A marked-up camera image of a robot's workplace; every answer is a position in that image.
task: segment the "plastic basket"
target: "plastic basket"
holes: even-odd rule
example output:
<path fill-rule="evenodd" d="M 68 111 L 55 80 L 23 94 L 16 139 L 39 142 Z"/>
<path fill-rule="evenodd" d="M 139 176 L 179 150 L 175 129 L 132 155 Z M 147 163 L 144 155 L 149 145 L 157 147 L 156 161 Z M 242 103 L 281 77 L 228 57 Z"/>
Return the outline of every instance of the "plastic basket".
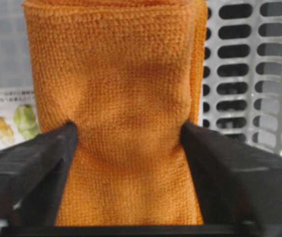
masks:
<path fill-rule="evenodd" d="M 208 0 L 204 126 L 282 156 L 282 0 Z"/>

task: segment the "basket hole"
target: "basket hole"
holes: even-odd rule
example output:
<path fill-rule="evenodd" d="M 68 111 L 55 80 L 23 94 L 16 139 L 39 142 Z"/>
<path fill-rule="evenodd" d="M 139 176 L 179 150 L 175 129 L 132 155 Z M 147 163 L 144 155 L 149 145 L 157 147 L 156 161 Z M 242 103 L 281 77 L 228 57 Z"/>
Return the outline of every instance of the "basket hole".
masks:
<path fill-rule="evenodd" d="M 243 111 L 247 108 L 245 100 L 222 101 L 216 105 L 218 111 Z"/>
<path fill-rule="evenodd" d="M 211 30 L 209 28 L 207 28 L 207 38 L 206 40 L 208 40 L 211 37 Z"/>
<path fill-rule="evenodd" d="M 281 85 L 276 81 L 262 80 L 256 83 L 255 90 L 258 93 L 280 94 Z"/>
<path fill-rule="evenodd" d="M 263 37 L 281 37 L 282 23 L 266 23 L 259 27 L 259 34 Z"/>
<path fill-rule="evenodd" d="M 210 111 L 210 105 L 206 102 L 204 102 L 204 113 L 207 113 Z"/>
<path fill-rule="evenodd" d="M 232 138 L 236 141 L 239 141 L 239 142 L 245 142 L 246 141 L 246 136 L 242 133 L 239 133 L 239 134 L 227 134 L 226 135 L 227 137 L 229 138 Z"/>
<path fill-rule="evenodd" d="M 208 59 L 210 57 L 210 55 L 211 55 L 211 51 L 210 51 L 209 48 L 206 47 L 205 48 L 205 60 Z"/>
<path fill-rule="evenodd" d="M 273 98 L 258 99 L 254 102 L 254 108 L 266 113 L 277 114 L 280 110 L 279 100 Z"/>
<path fill-rule="evenodd" d="M 262 16 L 282 16 L 282 2 L 268 2 L 261 6 Z"/>
<path fill-rule="evenodd" d="M 211 11 L 211 9 L 208 7 L 208 19 L 210 19 L 211 16 L 212 16 L 212 11 Z"/>
<path fill-rule="evenodd" d="M 217 92 L 220 95 L 244 94 L 247 90 L 248 85 L 245 82 L 222 83 L 217 87 Z"/>
<path fill-rule="evenodd" d="M 260 75 L 280 76 L 282 73 L 282 65 L 274 62 L 260 63 L 256 67 L 256 72 Z"/>
<path fill-rule="evenodd" d="M 221 129 L 242 128 L 247 121 L 244 117 L 239 118 L 221 118 L 216 122 L 216 126 Z"/>
<path fill-rule="evenodd" d="M 248 65 L 245 63 L 222 65 L 218 68 L 220 77 L 242 77 L 248 73 Z"/>
<path fill-rule="evenodd" d="M 203 85 L 203 94 L 204 94 L 204 96 L 209 95 L 209 93 L 210 93 L 210 87 L 208 85 L 204 84 Z"/>
<path fill-rule="evenodd" d="M 220 9 L 219 15 L 222 19 L 247 18 L 252 14 L 253 8 L 249 4 L 226 5 Z"/>
<path fill-rule="evenodd" d="M 223 40 L 246 38 L 250 32 L 249 25 L 223 26 L 219 30 L 219 37 Z"/>
<path fill-rule="evenodd" d="M 210 75 L 210 68 L 204 67 L 204 78 L 207 78 Z"/>
<path fill-rule="evenodd" d="M 249 55 L 250 48 L 247 44 L 223 46 L 219 49 L 220 58 L 243 58 Z"/>
<path fill-rule="evenodd" d="M 282 44 L 281 43 L 262 43 L 257 53 L 260 56 L 282 56 Z"/>
<path fill-rule="evenodd" d="M 276 131 L 278 129 L 278 120 L 271 115 L 260 115 L 254 118 L 255 127 Z"/>
<path fill-rule="evenodd" d="M 210 127 L 209 120 L 206 120 L 206 119 L 203 120 L 203 127 Z"/>
<path fill-rule="evenodd" d="M 254 143 L 263 144 L 269 147 L 276 146 L 276 136 L 267 131 L 260 131 L 253 135 L 252 140 Z"/>

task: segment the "orange towel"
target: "orange towel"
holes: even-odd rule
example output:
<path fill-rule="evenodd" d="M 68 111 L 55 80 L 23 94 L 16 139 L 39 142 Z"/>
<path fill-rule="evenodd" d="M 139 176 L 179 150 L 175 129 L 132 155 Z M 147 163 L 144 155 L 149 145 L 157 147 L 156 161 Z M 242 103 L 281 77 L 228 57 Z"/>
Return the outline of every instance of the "orange towel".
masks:
<path fill-rule="evenodd" d="M 198 118 L 205 1 L 24 7 L 42 130 L 79 130 L 57 225 L 201 223 L 179 135 Z"/>

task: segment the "towel fabric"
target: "towel fabric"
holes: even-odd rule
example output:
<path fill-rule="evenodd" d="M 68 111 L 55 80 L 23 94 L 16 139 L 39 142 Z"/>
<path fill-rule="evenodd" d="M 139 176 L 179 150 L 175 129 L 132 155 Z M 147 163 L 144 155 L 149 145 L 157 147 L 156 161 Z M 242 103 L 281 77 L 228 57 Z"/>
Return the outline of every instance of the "towel fabric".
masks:
<path fill-rule="evenodd" d="M 202 223 L 179 135 L 198 119 L 205 1 L 24 7 L 42 130 L 79 130 L 57 225 Z"/>

